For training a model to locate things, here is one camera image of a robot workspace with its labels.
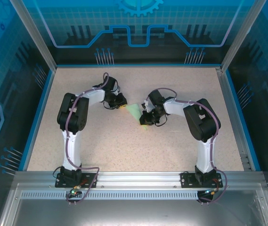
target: black mounting plate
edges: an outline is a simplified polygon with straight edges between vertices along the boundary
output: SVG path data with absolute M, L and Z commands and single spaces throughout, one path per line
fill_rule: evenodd
M 94 178 L 96 173 L 81 173 L 81 182 L 86 180 L 86 183 L 84 183 L 81 187 L 82 188 L 88 188 Z M 93 183 L 92 188 L 96 187 L 97 178 L 96 181 Z M 61 173 L 57 174 L 57 179 L 55 181 L 55 187 L 75 187 L 78 185 L 78 182 L 70 179 L 69 177 L 64 176 Z
M 219 188 L 223 187 L 222 177 L 219 173 L 216 173 L 212 179 L 217 179 L 219 181 Z M 213 181 L 204 183 L 203 186 L 200 186 L 199 182 L 195 178 L 195 173 L 180 173 L 180 181 L 182 188 L 216 188 L 217 185 Z

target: beige work surface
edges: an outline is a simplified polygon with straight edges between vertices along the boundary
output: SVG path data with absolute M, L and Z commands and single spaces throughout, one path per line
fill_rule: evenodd
M 58 68 L 28 170 L 51 171 L 62 165 L 64 141 L 57 114 L 63 97 L 67 92 L 78 94 L 100 84 L 104 72 L 118 80 L 130 105 L 141 106 L 159 87 L 177 91 L 179 100 L 206 98 L 221 122 L 215 165 L 221 170 L 243 170 L 216 70 L 187 67 Z M 173 96 L 169 91 L 161 93 Z M 168 116 L 162 127 L 145 130 L 126 108 L 107 110 L 96 103 L 89 108 L 81 141 L 83 167 L 99 166 L 101 171 L 194 170 L 197 160 L 196 140 L 185 118 L 177 115 Z

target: purple cable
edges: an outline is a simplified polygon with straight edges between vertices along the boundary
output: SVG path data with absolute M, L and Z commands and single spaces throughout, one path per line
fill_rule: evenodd
M 184 104 L 194 104 L 194 105 L 199 105 L 200 107 L 204 108 L 204 109 L 211 115 L 211 117 L 213 118 L 213 120 L 214 120 L 214 122 L 215 122 L 215 125 L 216 125 L 217 130 L 216 130 L 214 136 L 211 138 L 211 142 L 210 142 L 210 164 L 211 164 L 212 168 L 214 168 L 217 172 L 222 173 L 222 174 L 224 175 L 224 177 L 225 177 L 225 187 L 224 187 L 224 190 L 222 191 L 222 194 L 220 194 L 220 196 L 219 196 L 218 198 L 216 198 L 215 200 L 210 201 L 210 203 L 215 203 L 217 200 L 219 200 L 219 199 L 224 195 L 224 193 L 225 193 L 225 191 L 226 191 L 226 189 L 227 189 L 227 185 L 228 185 L 228 179 L 227 179 L 226 174 L 225 174 L 223 171 L 217 169 L 217 168 L 213 165 L 213 141 L 214 141 L 215 137 L 216 137 L 216 136 L 218 135 L 218 133 L 219 133 L 219 123 L 218 123 L 218 120 L 217 120 L 217 118 L 215 117 L 215 115 L 214 115 L 214 114 L 213 114 L 213 113 L 212 113 L 206 106 L 204 106 L 203 104 L 200 104 L 200 103 L 195 102 L 195 101 L 185 101 L 185 100 L 175 100 L 175 101 L 176 101 L 176 102 L 179 102 L 179 103 L 184 103 Z
M 75 106 L 76 106 L 78 100 L 79 100 L 85 93 L 89 93 L 89 92 L 91 92 L 91 91 L 101 89 L 101 88 L 103 88 L 103 87 L 107 84 L 107 82 L 109 81 L 109 76 L 110 76 L 110 75 L 109 75 L 109 73 L 105 72 L 104 75 L 103 75 L 103 78 L 105 77 L 105 75 L 107 75 L 107 79 L 106 79 L 106 81 L 105 81 L 100 87 L 95 88 L 95 89 L 89 89 L 89 90 L 87 90 L 87 91 L 84 91 L 84 92 L 81 93 L 80 95 L 78 95 L 78 97 L 75 99 L 75 101 L 74 101 L 74 103 L 73 103 L 73 105 L 72 105 L 72 108 L 71 108 L 71 110 L 70 110 L 70 113 L 69 113 L 69 115 L 68 115 L 68 118 L 67 118 L 67 120 L 66 120 L 66 124 L 65 124 L 65 130 L 66 130 L 66 135 L 67 135 L 67 136 L 66 136 L 65 153 L 66 153 L 66 157 L 67 157 L 68 162 L 69 162 L 73 167 L 75 167 L 75 168 L 77 168 L 77 169 L 79 169 L 79 170 L 90 170 L 90 169 L 91 169 L 91 170 L 97 170 L 97 172 L 96 172 L 96 174 L 95 174 L 95 176 L 94 176 L 94 178 L 93 178 L 93 180 L 92 180 L 90 186 L 88 187 L 88 190 L 87 190 L 87 192 L 85 193 L 85 195 L 84 195 L 80 200 L 78 200 L 77 202 L 74 202 L 74 204 L 81 202 L 82 200 L 84 200 L 84 199 L 87 197 L 87 195 L 88 195 L 90 189 L 91 189 L 92 186 L 93 186 L 94 181 L 96 180 L 96 178 L 97 178 L 97 176 L 98 176 L 98 173 L 99 173 L 99 171 L 100 171 L 100 168 L 99 168 L 99 167 L 88 167 L 88 168 L 79 167 L 79 166 L 76 166 L 73 162 L 71 162 L 70 157 L 69 157 L 69 153 L 68 153 L 68 143 L 69 143 L 69 138 L 70 138 L 70 137 L 69 137 L 69 131 L 68 131 L 68 125 L 69 125 L 69 121 L 70 121 L 71 115 L 72 115 L 72 113 L 73 113 L 73 110 L 74 110 L 74 108 L 75 108 Z M 69 196 L 68 196 L 68 195 L 67 195 L 66 200 L 67 200 L 67 202 L 72 203 L 72 202 L 69 201 Z
M 176 91 L 174 91 L 174 90 L 172 90 L 172 89 L 170 89 L 170 88 L 165 88 L 165 87 L 162 87 L 162 88 L 157 88 L 157 89 L 154 89 L 152 92 L 154 92 L 154 91 L 156 91 L 156 90 L 160 90 L 160 89 L 166 89 L 166 90 L 169 90 L 169 91 L 171 91 L 171 92 L 173 92 L 174 94 L 175 94 L 175 99 L 177 98 L 177 92 Z

